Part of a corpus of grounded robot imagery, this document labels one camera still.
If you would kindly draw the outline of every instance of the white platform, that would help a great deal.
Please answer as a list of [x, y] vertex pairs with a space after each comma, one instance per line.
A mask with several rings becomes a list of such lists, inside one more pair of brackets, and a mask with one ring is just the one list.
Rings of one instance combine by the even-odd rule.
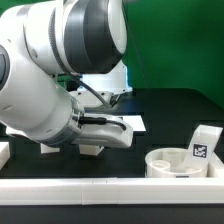
[[0, 205], [224, 203], [224, 164], [207, 178], [2, 179]]

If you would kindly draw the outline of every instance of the black tabletop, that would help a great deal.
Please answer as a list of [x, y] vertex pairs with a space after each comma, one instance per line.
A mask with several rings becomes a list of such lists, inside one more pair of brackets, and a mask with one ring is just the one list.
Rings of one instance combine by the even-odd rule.
[[[7, 137], [2, 126], [0, 141], [10, 142], [11, 158], [0, 171], [0, 177], [144, 177], [144, 158], [151, 150], [162, 147], [187, 148], [194, 130], [200, 124], [224, 127], [224, 110], [191, 89], [136, 89], [132, 93], [123, 94], [113, 109], [93, 112], [141, 115], [146, 132], [135, 132], [130, 148], [106, 148], [98, 157], [81, 156], [78, 147], [74, 145], [64, 145], [59, 153], [41, 155], [37, 143]], [[215, 150], [222, 160], [223, 144], [222, 134]], [[150, 220], [157, 223], [168, 223], [167, 220], [170, 223], [180, 223], [182, 216], [185, 217], [182, 223], [190, 223], [190, 220], [196, 223], [199, 214], [204, 223], [214, 223], [213, 216], [216, 216], [216, 220], [224, 219], [222, 205], [0, 207], [0, 215], [5, 214], [8, 220], [13, 219], [10, 216], [12, 212], [20, 217], [21, 222], [17, 223], [26, 223], [24, 217], [39, 217], [32, 221], [33, 224], [40, 223], [40, 217], [46, 218], [45, 223], [145, 223]]]

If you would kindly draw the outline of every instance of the black cable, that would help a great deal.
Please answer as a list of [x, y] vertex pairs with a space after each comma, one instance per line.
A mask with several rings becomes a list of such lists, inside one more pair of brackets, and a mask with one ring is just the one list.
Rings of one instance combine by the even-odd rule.
[[51, 15], [51, 19], [50, 19], [50, 26], [49, 26], [49, 30], [48, 30], [48, 34], [49, 34], [49, 40], [50, 40], [50, 44], [51, 44], [51, 48], [52, 51], [54, 53], [55, 59], [58, 63], [58, 65], [60, 66], [61, 70], [68, 75], [71, 80], [75, 81], [77, 84], [79, 84], [80, 86], [83, 86], [84, 88], [86, 88], [88, 91], [90, 91], [95, 97], [97, 97], [102, 104], [107, 108], [107, 109], [111, 109], [111, 106], [103, 99], [103, 97], [101, 97], [94, 89], [92, 89], [90, 86], [88, 86], [87, 84], [85, 84], [84, 82], [82, 82], [81, 80], [79, 80], [78, 78], [76, 78], [74, 75], [72, 75], [72, 73], [70, 71], [68, 71], [68, 69], [65, 67], [64, 63], [62, 62], [58, 49], [57, 49], [57, 45], [56, 45], [56, 39], [55, 39], [55, 10], [53, 11], [52, 15]]
[[136, 43], [136, 40], [135, 40], [134, 34], [131, 30], [131, 27], [129, 26], [129, 23], [128, 23], [127, 13], [126, 13], [126, 10], [125, 10], [125, 7], [124, 7], [124, 1], [122, 1], [122, 9], [123, 9], [123, 13], [124, 13], [124, 20], [125, 20], [125, 23], [126, 23], [126, 26], [127, 26], [127, 30], [128, 30], [128, 33], [131, 37], [131, 41], [133, 43], [133, 46], [134, 46], [134, 49], [135, 49], [135, 52], [136, 52], [136, 55], [137, 55], [137, 58], [138, 58], [138, 63], [139, 63], [140, 68], [141, 68], [144, 84], [145, 84], [145, 87], [147, 88], [147, 78], [146, 78], [145, 69], [144, 69], [144, 66], [143, 66], [143, 63], [142, 63], [141, 53], [140, 53], [140, 50], [139, 50], [138, 45]]
[[104, 117], [80, 117], [79, 118], [79, 124], [97, 124], [97, 125], [105, 125], [105, 124], [114, 124], [117, 126], [120, 126], [123, 131], [127, 129], [127, 127], [118, 121], [112, 121], [112, 120], [107, 120]]

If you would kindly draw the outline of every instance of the white base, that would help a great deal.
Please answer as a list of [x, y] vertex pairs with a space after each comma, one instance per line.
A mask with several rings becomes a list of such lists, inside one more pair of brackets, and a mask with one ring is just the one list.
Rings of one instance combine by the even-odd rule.
[[[102, 102], [89, 91], [71, 91], [69, 92], [75, 99], [82, 102], [83, 107], [95, 108], [102, 106]], [[108, 91], [97, 92], [109, 104], [113, 93]]]

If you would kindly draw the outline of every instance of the white block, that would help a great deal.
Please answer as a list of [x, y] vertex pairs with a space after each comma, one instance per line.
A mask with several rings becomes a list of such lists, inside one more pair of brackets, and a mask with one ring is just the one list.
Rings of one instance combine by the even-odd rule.
[[10, 158], [9, 143], [0, 142], [0, 169], [5, 165], [5, 163]]
[[79, 145], [79, 152], [83, 155], [98, 156], [103, 149], [103, 146]]
[[55, 152], [60, 152], [60, 149], [59, 148], [51, 148], [47, 145], [44, 145], [44, 144], [40, 144], [40, 151], [41, 151], [41, 154], [44, 154], [44, 153], [55, 153]]

